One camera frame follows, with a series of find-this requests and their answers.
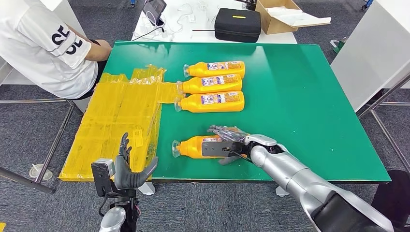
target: green table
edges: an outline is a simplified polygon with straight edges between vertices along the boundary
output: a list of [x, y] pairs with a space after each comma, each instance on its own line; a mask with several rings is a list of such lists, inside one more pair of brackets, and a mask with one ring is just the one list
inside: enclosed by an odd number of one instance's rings
[[246, 64], [245, 109], [194, 114], [164, 104], [153, 181], [271, 180], [244, 160], [221, 166], [217, 159], [172, 156], [173, 140], [209, 135], [213, 124], [275, 138], [330, 181], [390, 181], [318, 45], [116, 42], [104, 71], [130, 78], [134, 68], [153, 64], [167, 69], [165, 81], [176, 82], [184, 80], [184, 64], [229, 60]]

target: robot forearm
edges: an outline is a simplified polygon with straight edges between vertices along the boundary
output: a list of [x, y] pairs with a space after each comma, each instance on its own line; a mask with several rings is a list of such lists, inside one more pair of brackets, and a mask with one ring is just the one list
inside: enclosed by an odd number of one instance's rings
[[251, 160], [300, 202], [316, 230], [394, 231], [391, 222], [372, 206], [324, 180], [277, 145], [283, 152], [272, 154], [264, 146], [254, 146]]

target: floor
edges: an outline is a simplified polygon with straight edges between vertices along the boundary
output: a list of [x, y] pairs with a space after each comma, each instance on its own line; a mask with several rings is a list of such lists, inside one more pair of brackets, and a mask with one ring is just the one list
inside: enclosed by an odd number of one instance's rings
[[[319, 44], [329, 62], [335, 54], [329, 41], [349, 35], [363, 16], [360, 0], [296, 0], [307, 13], [331, 16], [332, 24], [303, 28], [295, 33], [298, 43]], [[84, 31], [90, 38], [129, 40], [139, 17], [141, 5], [130, 8], [126, 0], [70, 0]], [[36, 86], [1, 86], [0, 99], [52, 97]], [[392, 99], [410, 101], [410, 92], [402, 90]], [[68, 105], [0, 104], [0, 166], [27, 176], [32, 163], [40, 163], [48, 152], [64, 118]], [[377, 109], [400, 149], [410, 159], [409, 108]], [[49, 169], [54, 176], [49, 185], [53, 195], [23, 187], [0, 178], [0, 221], [6, 232], [89, 232], [97, 231], [101, 217], [97, 213], [102, 198], [92, 182], [62, 182], [60, 172], [81, 118], [73, 114]], [[381, 129], [371, 115], [362, 120], [369, 138], [386, 169], [401, 169]], [[376, 185], [338, 185], [371, 202]], [[250, 231], [298, 232], [313, 228], [299, 204], [291, 197], [274, 194], [270, 184], [161, 183], [156, 194], [140, 196], [139, 221], [144, 232], [168, 231]]]

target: plastic bottle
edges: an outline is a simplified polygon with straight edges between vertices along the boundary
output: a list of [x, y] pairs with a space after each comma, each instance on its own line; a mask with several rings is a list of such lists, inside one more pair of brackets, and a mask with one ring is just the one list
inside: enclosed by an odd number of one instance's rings
[[238, 74], [241, 78], [245, 75], [245, 63], [243, 61], [227, 61], [205, 63], [199, 62], [195, 65], [184, 65], [184, 76], [219, 76], [226, 74]]
[[242, 79], [238, 74], [194, 77], [185, 82], [177, 81], [176, 87], [179, 94], [240, 91], [242, 89]]
[[202, 156], [202, 143], [203, 142], [221, 142], [222, 139], [217, 135], [211, 136], [195, 136], [187, 141], [178, 142], [174, 140], [172, 142], [172, 155], [176, 158], [178, 156], [189, 156], [194, 159], [207, 159], [207, 158], [221, 158], [223, 156]]
[[238, 112], [245, 106], [241, 91], [221, 93], [192, 94], [187, 98], [176, 99], [175, 110], [188, 110], [193, 113]]

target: white t-shirt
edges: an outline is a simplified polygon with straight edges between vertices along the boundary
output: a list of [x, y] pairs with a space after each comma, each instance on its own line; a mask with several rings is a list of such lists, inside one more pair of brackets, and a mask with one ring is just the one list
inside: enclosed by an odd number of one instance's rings
[[0, 0], [0, 56], [44, 90], [75, 99], [97, 78], [91, 43], [38, 0]]

